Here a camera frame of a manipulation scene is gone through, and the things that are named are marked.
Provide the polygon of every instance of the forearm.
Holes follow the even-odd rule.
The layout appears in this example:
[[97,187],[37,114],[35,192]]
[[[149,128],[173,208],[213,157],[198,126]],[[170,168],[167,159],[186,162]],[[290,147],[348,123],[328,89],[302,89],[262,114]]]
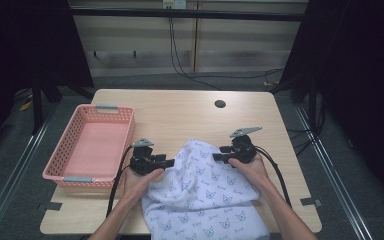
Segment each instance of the forearm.
[[136,202],[137,197],[128,195],[123,196],[115,205],[110,215],[108,215],[108,217],[89,239],[115,239],[121,227],[123,226],[127,214],[130,212],[130,209],[136,204]]
[[285,202],[270,180],[262,180],[258,189],[265,197],[283,239],[317,239],[308,226]]

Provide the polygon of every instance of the gray floor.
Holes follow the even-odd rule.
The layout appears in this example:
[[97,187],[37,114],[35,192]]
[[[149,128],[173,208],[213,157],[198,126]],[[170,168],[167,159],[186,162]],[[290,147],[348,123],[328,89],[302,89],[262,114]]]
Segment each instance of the gray floor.
[[[216,90],[218,88],[232,91],[265,91],[273,87],[281,76],[281,72],[276,72],[267,78],[229,78],[261,74],[262,72],[255,71],[202,73],[201,75],[211,77],[196,79],[173,73],[123,77],[95,76],[94,82],[96,89]],[[45,181],[42,178],[42,171],[75,107],[80,103],[90,102],[90,100],[68,89],[63,88],[61,91],[64,97],[61,103],[57,104],[46,134],[35,151],[29,166],[27,166],[8,208],[0,219],[0,239],[79,239],[81,237],[46,236],[39,229],[44,212],[38,206],[49,201],[55,189],[53,182]],[[296,107],[305,108],[306,104],[292,103],[287,91],[276,94],[275,99],[286,128],[302,130],[303,125],[299,120]],[[23,100],[15,102],[12,114],[0,133],[0,190],[4,188],[24,151],[24,147],[31,138],[32,108],[23,112],[18,111],[22,102]],[[52,106],[45,100],[45,112]],[[306,134],[295,131],[290,131],[290,138],[292,145],[296,147],[296,152],[299,152],[302,144],[308,141]],[[349,148],[346,133],[342,131],[341,126],[334,117],[330,116],[329,112],[327,112],[326,123],[320,138],[373,239],[384,239],[384,187],[373,177],[358,150]],[[312,197],[322,203],[317,211],[323,229],[317,233],[317,236],[320,239],[358,239],[312,145],[298,156],[298,161]],[[280,239],[280,236],[274,234],[273,239]]]

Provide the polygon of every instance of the black cable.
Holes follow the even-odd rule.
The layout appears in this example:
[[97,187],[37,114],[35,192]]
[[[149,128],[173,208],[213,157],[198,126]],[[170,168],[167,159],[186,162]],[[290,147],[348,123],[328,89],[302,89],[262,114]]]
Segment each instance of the black cable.
[[308,142],[306,142],[306,143],[303,143],[303,144],[300,144],[299,146],[296,146],[296,147],[300,147],[300,146],[302,146],[302,145],[304,145],[305,144],[305,146],[303,147],[303,148],[301,148],[301,150],[299,150],[295,155],[298,157],[308,146],[310,146],[310,144],[311,143],[313,143],[314,142],[314,140],[309,140]]
[[[177,52],[177,45],[176,45],[176,39],[175,39],[175,36],[174,36],[174,24],[173,24],[173,19],[172,18],[169,18],[169,25],[170,25],[170,54],[171,54],[171,63],[173,65],[173,68],[174,70],[176,71],[177,74],[179,74],[180,76],[182,77],[186,77],[192,81],[195,81],[195,82],[198,82],[198,83],[202,83],[202,84],[205,84],[209,87],[212,87],[212,88],[215,88],[217,90],[220,90],[220,88],[214,86],[214,85],[211,85],[209,83],[206,83],[206,82],[202,82],[202,81],[198,81],[196,80],[196,78],[237,78],[237,79],[250,79],[250,78],[265,78],[266,79],[266,82],[267,82],[267,86],[266,86],[266,90],[268,88],[268,79],[267,79],[267,76],[271,75],[271,74],[274,74],[278,71],[282,71],[284,68],[277,68],[277,69],[270,69],[268,71],[265,71],[264,74],[260,74],[260,75],[254,75],[254,76],[223,76],[223,75],[201,75],[201,76],[190,76],[188,75],[182,68],[182,65],[180,64],[180,59],[179,59],[179,55],[178,55],[178,52]],[[174,56],[173,56],[173,46],[174,46],[174,54],[176,56],[176,59],[177,59],[177,64],[180,68],[180,71],[177,69],[175,63],[174,63]]]
[[297,138],[297,137],[301,136],[302,134],[307,133],[307,132],[309,132],[309,131],[310,131],[310,130],[296,131],[298,134],[296,134],[296,135],[290,137],[289,139],[290,139],[290,140],[293,140],[293,139],[295,139],[295,138]]
[[323,97],[322,97],[321,108],[320,108],[319,117],[317,121],[319,122],[318,124],[319,126],[317,127],[317,136],[318,136],[321,134],[323,125],[326,121],[326,103]]
[[[194,79],[193,77],[190,77],[182,68],[182,65],[180,64],[180,60],[179,60],[179,55],[177,53],[177,45],[176,45],[176,40],[175,40],[175,37],[174,37],[174,25],[173,25],[173,19],[172,18],[169,18],[168,19],[169,21],[169,25],[170,25],[170,55],[171,55],[171,63],[173,65],[173,68],[174,70],[177,72],[177,74],[179,74],[180,76],[182,77],[186,77],[194,82],[198,82],[198,83],[201,83],[201,84],[204,84],[204,85],[207,85],[211,88],[214,88],[216,90],[219,90],[221,91],[220,88],[214,86],[214,85],[211,85],[209,83],[206,83],[206,82],[202,82],[202,81],[198,81],[196,79]],[[176,55],[176,58],[177,58],[177,63],[179,65],[179,68],[180,68],[180,71],[177,69],[176,65],[174,64],[174,57],[173,57],[173,46],[174,46],[174,52],[175,52],[175,55]]]
[[306,129],[297,130],[297,129],[289,129],[289,128],[287,128],[286,131],[288,131],[288,132],[299,132],[300,133],[300,132],[308,132],[310,130],[306,130]]
[[283,91],[284,89],[288,89],[293,87],[293,85],[298,82],[298,78],[293,78],[289,81],[280,82],[277,86],[270,89],[268,92],[275,95],[276,93]]
[[126,155],[129,152],[129,150],[132,149],[132,146],[129,146],[123,153],[123,157],[121,158],[120,165],[118,166],[117,175],[115,176],[113,187],[111,189],[110,199],[108,201],[108,209],[107,209],[107,215],[110,215],[113,207],[115,192],[117,191],[118,183],[120,182],[121,174],[123,173],[123,170],[126,168],[123,168],[124,160],[126,159]]
[[126,170],[126,168],[130,167],[130,165],[127,165],[123,168],[123,170],[121,170],[122,172],[124,172],[124,170]]
[[269,89],[269,79],[267,78],[267,76],[264,76],[264,79],[266,80],[266,81],[264,81],[264,83],[266,85],[264,92],[267,92],[267,90]]
[[255,146],[255,148],[256,148],[257,152],[263,154],[269,160],[271,165],[273,166],[273,168],[277,174],[277,177],[279,178],[280,185],[282,186],[282,191],[283,191],[283,195],[285,196],[285,201],[292,208],[292,203],[291,203],[291,199],[289,198],[288,190],[286,189],[285,180],[283,179],[282,173],[280,172],[280,169],[279,169],[277,163],[274,162],[273,158],[270,156],[270,154],[266,150],[264,150],[263,148],[261,148],[259,146]]

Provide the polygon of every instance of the printed fabric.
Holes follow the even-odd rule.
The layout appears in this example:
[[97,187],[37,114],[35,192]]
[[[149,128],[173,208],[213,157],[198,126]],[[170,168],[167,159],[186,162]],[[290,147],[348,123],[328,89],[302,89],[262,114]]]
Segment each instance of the printed fabric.
[[215,162],[218,148],[189,139],[159,182],[151,182],[142,209],[152,239],[270,239],[251,203],[259,198],[246,177]]

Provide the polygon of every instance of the wooden table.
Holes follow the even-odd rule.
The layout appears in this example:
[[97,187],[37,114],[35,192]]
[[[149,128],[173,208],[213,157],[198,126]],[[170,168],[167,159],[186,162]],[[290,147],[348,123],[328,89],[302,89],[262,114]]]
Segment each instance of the wooden table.
[[[217,100],[226,103],[215,106]],[[118,104],[135,109],[133,141],[146,137],[155,143],[153,154],[174,158],[189,138],[214,146],[230,145],[229,135],[238,128],[262,126],[249,134],[253,144],[264,148],[278,163],[293,209],[313,232],[322,228],[314,205],[300,199],[310,193],[283,124],[273,95],[262,92],[107,90],[96,92],[92,104]],[[278,177],[267,162],[267,171],[281,193]],[[93,233],[105,219],[109,189],[78,189],[57,186],[51,202],[62,203],[59,211],[48,210],[40,229],[45,234]],[[270,232],[278,232],[270,208],[254,201]],[[149,234],[140,204],[130,212],[121,231]]]

